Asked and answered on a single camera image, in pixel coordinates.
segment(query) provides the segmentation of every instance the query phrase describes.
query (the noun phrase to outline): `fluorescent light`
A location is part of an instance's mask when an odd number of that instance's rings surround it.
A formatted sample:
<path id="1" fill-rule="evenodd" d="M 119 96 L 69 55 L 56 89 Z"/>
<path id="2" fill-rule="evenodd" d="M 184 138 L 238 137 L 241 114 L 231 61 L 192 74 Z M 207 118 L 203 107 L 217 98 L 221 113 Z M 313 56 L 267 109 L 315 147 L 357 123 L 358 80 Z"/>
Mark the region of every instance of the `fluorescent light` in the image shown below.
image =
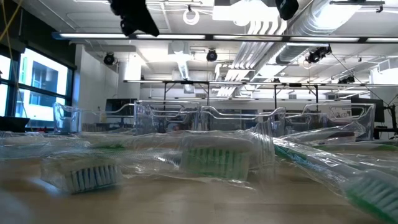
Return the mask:
<path id="1" fill-rule="evenodd" d="M 160 34 L 157 37 L 154 37 L 150 34 L 137 34 L 137 39 L 189 39 L 189 40 L 204 40 L 205 35 L 196 35 L 196 34 Z"/>
<path id="2" fill-rule="evenodd" d="M 124 34 L 59 34 L 68 39 L 128 39 Z"/>
<path id="3" fill-rule="evenodd" d="M 286 43 L 288 46 L 297 46 L 297 47 L 329 47 L 329 44 L 323 43 Z"/>
<path id="4" fill-rule="evenodd" d="M 398 38 L 368 38 L 366 42 L 398 42 Z"/>
<path id="5" fill-rule="evenodd" d="M 125 82 L 129 82 L 129 83 L 163 83 L 163 81 L 157 81 L 157 80 L 125 80 Z"/>
<path id="6" fill-rule="evenodd" d="M 209 84 L 242 85 L 243 82 L 209 82 Z"/>
<path id="7" fill-rule="evenodd" d="M 110 4 L 108 0 L 73 0 L 74 2 L 103 3 Z"/>
<path id="8" fill-rule="evenodd" d="M 358 37 L 291 37 L 291 41 L 309 41 L 309 42 L 357 42 Z"/>
<path id="9" fill-rule="evenodd" d="M 264 35 L 214 35 L 215 40 L 242 40 L 242 41 L 279 41 L 282 40 L 282 37 L 276 36 L 264 36 Z"/>

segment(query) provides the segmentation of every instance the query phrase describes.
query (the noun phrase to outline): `plastic bag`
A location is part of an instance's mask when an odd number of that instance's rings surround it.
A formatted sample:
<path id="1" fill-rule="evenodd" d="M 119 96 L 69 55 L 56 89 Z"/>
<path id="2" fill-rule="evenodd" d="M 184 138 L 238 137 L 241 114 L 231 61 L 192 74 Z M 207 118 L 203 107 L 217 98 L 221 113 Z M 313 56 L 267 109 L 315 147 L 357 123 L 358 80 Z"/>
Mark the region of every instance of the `plastic bag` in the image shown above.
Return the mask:
<path id="1" fill-rule="evenodd" d="M 49 156 L 42 161 L 40 175 L 71 194 L 113 186 L 123 178 L 115 160 L 82 153 Z"/>
<path id="2" fill-rule="evenodd" d="M 281 139 L 307 146 L 317 146 L 321 144 L 341 144 L 355 142 L 356 137 L 365 133 L 365 130 L 365 127 L 361 124 L 352 122 L 346 126 L 321 128 L 313 131 L 290 134 L 281 137 Z"/>
<path id="3" fill-rule="evenodd" d="M 349 203 L 375 217 L 398 222 L 398 178 L 371 164 L 308 146 L 275 139 L 275 154 L 298 165 L 309 176 L 343 195 Z"/>
<path id="4" fill-rule="evenodd" d="M 116 159 L 129 177 L 225 180 L 247 187 L 251 175 L 260 181 L 274 175 L 272 138 L 250 131 L 148 134 L 92 148 Z"/>
<path id="5" fill-rule="evenodd" d="M 0 146 L 23 146 L 40 142 L 76 138 L 77 137 L 75 135 L 59 136 L 54 134 L 12 133 L 9 131 L 0 131 Z"/>

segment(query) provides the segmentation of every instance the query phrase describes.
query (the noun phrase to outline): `wall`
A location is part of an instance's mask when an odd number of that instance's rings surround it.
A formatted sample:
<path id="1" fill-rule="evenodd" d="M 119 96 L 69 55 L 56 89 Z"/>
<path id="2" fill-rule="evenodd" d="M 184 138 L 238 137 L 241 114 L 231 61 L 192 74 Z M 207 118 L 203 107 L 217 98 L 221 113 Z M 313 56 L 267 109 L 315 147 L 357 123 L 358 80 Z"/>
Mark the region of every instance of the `wall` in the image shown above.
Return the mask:
<path id="1" fill-rule="evenodd" d="M 115 98 L 119 75 L 77 45 L 72 106 L 85 110 L 105 110 L 106 99 Z"/>

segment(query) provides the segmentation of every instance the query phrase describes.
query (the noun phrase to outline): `wooden table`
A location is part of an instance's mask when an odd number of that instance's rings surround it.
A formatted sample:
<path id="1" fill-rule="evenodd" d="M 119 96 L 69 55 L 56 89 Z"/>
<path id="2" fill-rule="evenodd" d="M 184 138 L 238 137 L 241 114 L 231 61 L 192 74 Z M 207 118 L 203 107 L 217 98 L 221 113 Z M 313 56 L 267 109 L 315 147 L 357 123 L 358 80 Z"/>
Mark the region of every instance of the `wooden table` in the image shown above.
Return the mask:
<path id="1" fill-rule="evenodd" d="M 225 183 L 126 179 L 65 195 L 40 180 L 38 161 L 0 162 L 1 223 L 378 223 L 296 167 L 279 165 L 264 191 Z"/>

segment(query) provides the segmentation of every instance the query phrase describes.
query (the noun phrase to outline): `clear plastic container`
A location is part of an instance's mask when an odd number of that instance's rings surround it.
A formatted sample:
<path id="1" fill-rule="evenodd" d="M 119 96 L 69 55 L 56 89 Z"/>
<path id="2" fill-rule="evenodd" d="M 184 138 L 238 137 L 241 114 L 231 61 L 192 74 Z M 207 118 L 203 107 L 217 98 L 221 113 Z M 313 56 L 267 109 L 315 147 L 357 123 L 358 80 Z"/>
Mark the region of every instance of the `clear plastic container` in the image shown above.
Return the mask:
<path id="1" fill-rule="evenodd" d="M 366 132 L 357 137 L 360 140 L 373 139 L 374 104 L 362 103 L 313 103 L 304 107 L 302 114 L 285 119 L 285 135 L 320 128 L 346 126 L 357 122 Z"/>
<path id="2" fill-rule="evenodd" d="M 79 108 L 54 103 L 53 113 L 55 134 L 74 134 L 81 131 L 82 112 Z"/>
<path id="3" fill-rule="evenodd" d="M 134 109 L 138 135 L 198 130 L 199 102 L 139 100 Z"/>
<path id="4" fill-rule="evenodd" d="M 134 116 L 119 115 L 125 107 L 134 108 L 134 104 L 123 105 L 117 111 L 88 111 L 55 103 L 54 133 L 75 134 L 90 133 L 134 133 Z"/>
<path id="5" fill-rule="evenodd" d="M 234 131 L 259 128 L 261 123 L 268 123 L 272 130 L 268 135 L 282 136 L 285 129 L 285 108 L 277 108 L 271 113 L 227 114 L 212 106 L 201 107 L 201 127 L 204 131 Z"/>

